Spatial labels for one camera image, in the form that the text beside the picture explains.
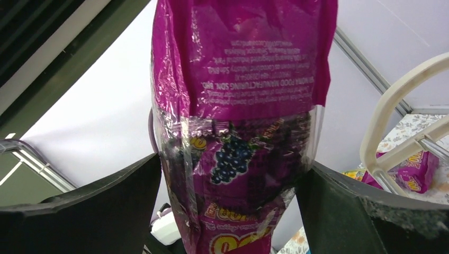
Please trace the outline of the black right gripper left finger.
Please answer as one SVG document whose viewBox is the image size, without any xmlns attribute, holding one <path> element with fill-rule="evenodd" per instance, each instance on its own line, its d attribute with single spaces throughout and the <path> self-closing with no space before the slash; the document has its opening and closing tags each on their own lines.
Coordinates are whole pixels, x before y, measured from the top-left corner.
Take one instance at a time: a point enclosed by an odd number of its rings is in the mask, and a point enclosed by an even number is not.
<svg viewBox="0 0 449 254">
<path fill-rule="evenodd" d="M 1 253 L 142 253 L 161 181 L 157 154 L 36 204 L 1 208 Z"/>
</svg>

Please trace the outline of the purple grape candy bag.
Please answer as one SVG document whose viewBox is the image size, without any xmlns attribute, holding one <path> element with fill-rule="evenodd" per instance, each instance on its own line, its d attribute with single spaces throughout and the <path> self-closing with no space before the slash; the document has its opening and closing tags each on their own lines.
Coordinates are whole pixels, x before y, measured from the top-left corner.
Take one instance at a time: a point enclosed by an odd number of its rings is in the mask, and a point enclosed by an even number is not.
<svg viewBox="0 0 449 254">
<path fill-rule="evenodd" d="M 187 253 L 269 253 L 315 158 L 337 1 L 158 1 L 154 135 Z"/>
<path fill-rule="evenodd" d="M 430 189 L 439 158 L 420 151 L 388 170 L 388 175 L 403 189 L 423 194 Z"/>
</svg>

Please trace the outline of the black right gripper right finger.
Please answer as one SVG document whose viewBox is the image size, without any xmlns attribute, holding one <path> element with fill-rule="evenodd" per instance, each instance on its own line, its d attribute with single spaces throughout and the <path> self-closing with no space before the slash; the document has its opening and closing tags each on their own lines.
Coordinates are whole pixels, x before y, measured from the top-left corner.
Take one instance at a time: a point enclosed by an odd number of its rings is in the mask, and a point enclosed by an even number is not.
<svg viewBox="0 0 449 254">
<path fill-rule="evenodd" d="M 448 206 L 374 188 L 314 162 L 296 182 L 312 253 L 448 253 Z"/>
</svg>

